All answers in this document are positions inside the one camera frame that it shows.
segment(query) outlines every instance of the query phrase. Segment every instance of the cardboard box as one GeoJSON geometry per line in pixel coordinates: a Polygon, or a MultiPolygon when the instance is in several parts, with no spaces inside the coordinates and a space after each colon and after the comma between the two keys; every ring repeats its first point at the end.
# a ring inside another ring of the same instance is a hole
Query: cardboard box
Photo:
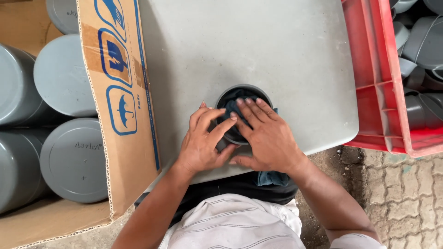
{"type": "MultiPolygon", "coordinates": [[[[0,248],[24,248],[106,226],[161,171],[137,0],[78,0],[77,11],[103,133],[109,201],[48,198],[0,216],[0,248]]],[[[0,21],[0,43],[36,56],[62,36],[45,0],[0,4],[0,21]]]]}

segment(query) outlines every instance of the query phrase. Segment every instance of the black pants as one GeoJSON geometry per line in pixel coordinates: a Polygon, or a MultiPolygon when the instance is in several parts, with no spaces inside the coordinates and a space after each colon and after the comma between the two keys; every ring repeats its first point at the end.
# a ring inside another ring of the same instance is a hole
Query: black pants
{"type": "MultiPolygon", "coordinates": [[[[274,184],[258,187],[254,183],[254,180],[257,180],[257,178],[258,172],[248,172],[215,181],[190,185],[169,227],[179,222],[187,211],[193,209],[209,197],[222,194],[238,194],[251,199],[284,205],[290,202],[297,193],[298,187],[292,179],[289,179],[289,184],[285,187],[274,184]]],[[[136,200],[134,203],[136,208],[148,194],[143,193],[136,200]]]]}

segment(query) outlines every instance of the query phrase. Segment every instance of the umbrella symbol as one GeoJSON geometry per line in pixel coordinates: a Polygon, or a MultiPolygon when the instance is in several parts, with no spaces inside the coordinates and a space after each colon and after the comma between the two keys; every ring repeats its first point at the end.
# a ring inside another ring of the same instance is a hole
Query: umbrella symbol
{"type": "Polygon", "coordinates": [[[128,121],[128,119],[126,118],[126,113],[132,113],[132,117],[134,117],[134,113],[131,111],[125,110],[125,108],[124,108],[125,105],[126,105],[126,102],[124,101],[124,94],[123,94],[120,98],[120,102],[118,102],[117,111],[120,113],[121,122],[127,128],[126,121],[128,121]]]}

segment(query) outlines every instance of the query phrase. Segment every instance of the blue printed logo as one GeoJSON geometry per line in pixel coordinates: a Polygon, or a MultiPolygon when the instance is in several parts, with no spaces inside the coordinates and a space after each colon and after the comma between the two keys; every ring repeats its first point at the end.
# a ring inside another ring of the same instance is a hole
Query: blue printed logo
{"type": "Polygon", "coordinates": [[[101,67],[106,76],[132,87],[131,67],[126,47],[114,33],[105,28],[98,30],[98,45],[101,67]]]}
{"type": "Polygon", "coordinates": [[[123,8],[119,0],[94,0],[95,12],[98,17],[111,26],[126,42],[126,28],[124,26],[123,8]]]}
{"type": "Polygon", "coordinates": [[[110,85],[106,90],[106,98],[115,133],[120,136],[136,133],[136,102],[133,94],[121,86],[110,85]]]}

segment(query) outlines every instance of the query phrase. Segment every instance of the red plastic crate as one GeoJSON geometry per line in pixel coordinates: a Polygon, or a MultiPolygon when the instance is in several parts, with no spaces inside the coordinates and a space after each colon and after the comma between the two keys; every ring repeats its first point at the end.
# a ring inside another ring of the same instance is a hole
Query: red plastic crate
{"type": "Polygon", "coordinates": [[[407,153],[443,151],[443,128],[409,131],[388,0],[342,0],[354,65],[360,130],[345,145],[407,153]]]}

